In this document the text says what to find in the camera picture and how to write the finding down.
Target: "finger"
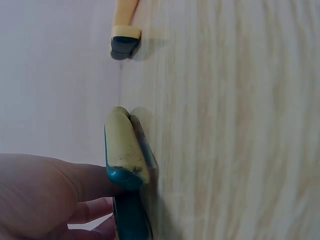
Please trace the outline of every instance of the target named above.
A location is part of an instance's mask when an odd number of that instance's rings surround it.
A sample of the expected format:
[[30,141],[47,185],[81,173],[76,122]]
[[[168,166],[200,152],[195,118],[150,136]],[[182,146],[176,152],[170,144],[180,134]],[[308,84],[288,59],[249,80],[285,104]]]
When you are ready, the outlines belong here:
[[115,221],[109,217],[98,227],[89,230],[70,229],[58,240],[114,240],[116,237]]
[[78,202],[113,197],[124,191],[110,181],[105,167],[64,161],[55,161],[53,164],[71,182]]
[[102,197],[92,201],[79,202],[68,224],[86,224],[113,212],[113,200]]
[[116,237],[116,222],[114,215],[103,221],[97,227],[92,229],[92,232],[101,234],[102,236],[115,239]]

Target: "hand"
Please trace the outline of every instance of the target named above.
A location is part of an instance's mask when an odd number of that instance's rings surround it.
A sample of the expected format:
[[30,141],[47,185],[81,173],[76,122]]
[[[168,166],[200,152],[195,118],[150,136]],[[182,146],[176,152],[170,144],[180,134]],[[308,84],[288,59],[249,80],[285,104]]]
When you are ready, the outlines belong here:
[[0,154],[0,239],[114,240],[113,217],[91,231],[67,224],[112,213],[107,197],[122,191],[110,182],[105,167]]

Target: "light wood grain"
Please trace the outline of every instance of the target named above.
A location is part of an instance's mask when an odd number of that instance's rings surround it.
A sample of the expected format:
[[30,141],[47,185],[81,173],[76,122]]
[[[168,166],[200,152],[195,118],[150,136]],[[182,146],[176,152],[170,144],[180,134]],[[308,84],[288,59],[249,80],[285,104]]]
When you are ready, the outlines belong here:
[[141,0],[133,25],[155,239],[320,239],[320,1]]

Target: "wooden surface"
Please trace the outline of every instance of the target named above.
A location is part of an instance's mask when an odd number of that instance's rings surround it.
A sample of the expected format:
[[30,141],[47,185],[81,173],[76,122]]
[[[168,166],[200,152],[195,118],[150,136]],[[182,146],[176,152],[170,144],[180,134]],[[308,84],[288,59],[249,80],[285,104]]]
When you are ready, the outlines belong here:
[[141,0],[133,25],[155,239],[320,239],[320,1]]

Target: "white wall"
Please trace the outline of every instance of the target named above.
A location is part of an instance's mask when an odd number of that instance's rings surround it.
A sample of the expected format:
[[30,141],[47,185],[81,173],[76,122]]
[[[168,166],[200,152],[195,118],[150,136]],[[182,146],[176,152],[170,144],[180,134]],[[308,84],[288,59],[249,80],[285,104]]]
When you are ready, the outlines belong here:
[[0,152],[104,165],[112,0],[0,1]]

